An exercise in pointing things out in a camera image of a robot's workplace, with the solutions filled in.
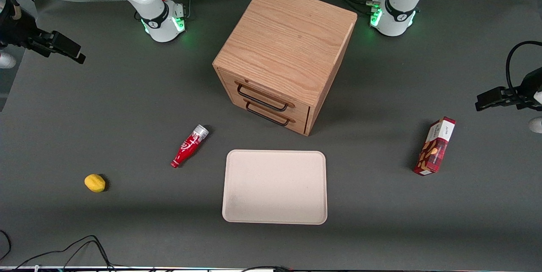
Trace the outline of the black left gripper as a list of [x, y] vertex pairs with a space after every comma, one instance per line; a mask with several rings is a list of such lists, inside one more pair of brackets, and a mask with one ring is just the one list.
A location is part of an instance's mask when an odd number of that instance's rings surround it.
[[[523, 99], [524, 105], [517, 104], [517, 110], [523, 108], [531, 108], [532, 110], [540, 111], [541, 94], [538, 96], [540, 101], [536, 98], [536, 93], [541, 93], [542, 86], [542, 68], [538, 68], [528, 73], [522, 80], [521, 84], [515, 87], [515, 91], [519, 98]], [[511, 106], [515, 105], [512, 91], [504, 86], [494, 87], [482, 94], [477, 95], [476, 111], [484, 111], [488, 108], [499, 106]]]

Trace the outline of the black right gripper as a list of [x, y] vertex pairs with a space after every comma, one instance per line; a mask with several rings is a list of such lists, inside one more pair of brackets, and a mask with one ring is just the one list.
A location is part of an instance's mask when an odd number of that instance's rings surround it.
[[86, 56], [80, 52], [81, 46], [58, 31], [39, 30], [31, 14], [21, 8], [17, 0], [0, 0], [0, 42], [1, 48], [8, 45], [28, 48], [48, 58], [57, 53], [74, 60], [85, 62]]

